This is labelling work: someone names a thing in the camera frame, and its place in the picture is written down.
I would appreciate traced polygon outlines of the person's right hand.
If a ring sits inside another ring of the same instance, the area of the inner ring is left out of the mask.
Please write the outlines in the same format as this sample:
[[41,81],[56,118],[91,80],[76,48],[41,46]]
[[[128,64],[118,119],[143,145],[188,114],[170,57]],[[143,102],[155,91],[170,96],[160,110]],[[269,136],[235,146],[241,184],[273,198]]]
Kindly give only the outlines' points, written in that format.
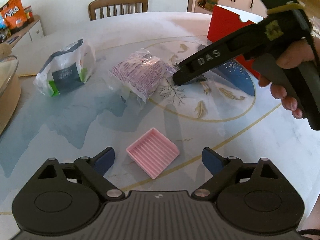
[[[314,61],[315,56],[311,46],[306,39],[299,40],[291,44],[280,57],[276,60],[276,64],[283,69],[291,69],[298,67],[302,62]],[[259,86],[267,87],[271,84],[271,94],[275,99],[281,100],[282,106],[290,111],[294,118],[301,119],[303,117],[302,110],[298,107],[298,102],[295,98],[287,94],[286,89],[281,85],[272,83],[263,75],[259,76]]]

